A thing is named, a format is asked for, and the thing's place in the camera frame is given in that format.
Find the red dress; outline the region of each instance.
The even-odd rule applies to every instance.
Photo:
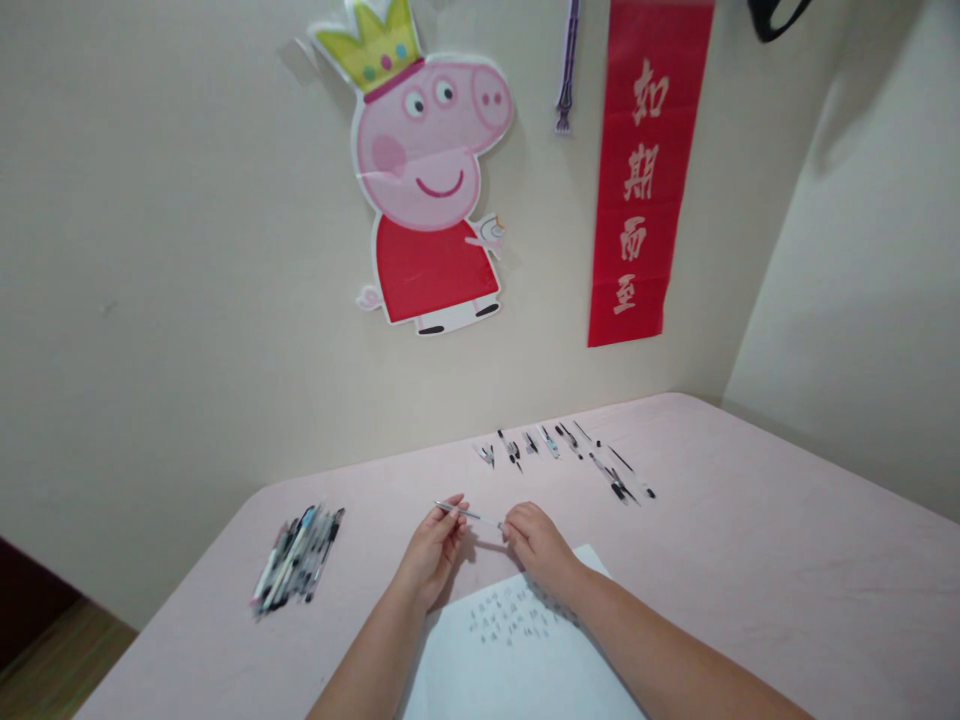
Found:
[[[382,216],[377,272],[390,322],[499,293],[487,251],[465,240],[476,236],[465,220],[444,230],[420,232]]]

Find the black bag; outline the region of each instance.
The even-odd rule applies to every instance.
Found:
[[[790,26],[797,21],[797,18],[803,15],[803,11],[807,9],[810,0],[801,0],[789,22],[783,27],[774,29],[770,23],[779,4],[780,0],[747,0],[747,5],[750,6],[750,14],[753,15],[753,27],[757,31],[760,42],[767,43],[776,40],[789,30]]]

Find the red banner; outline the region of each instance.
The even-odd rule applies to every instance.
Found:
[[[589,347],[663,332],[713,5],[613,0]]]

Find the pen bundle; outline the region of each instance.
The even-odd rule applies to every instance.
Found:
[[[311,505],[300,519],[284,523],[250,599],[254,617],[283,607],[293,598],[310,602],[323,574],[330,548],[343,521],[344,508],[325,512]]]

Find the forearm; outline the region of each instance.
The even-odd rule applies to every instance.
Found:
[[[307,720],[392,718],[423,630],[416,590],[394,578]]]
[[[583,567],[564,598],[652,720],[809,718],[609,578]]]

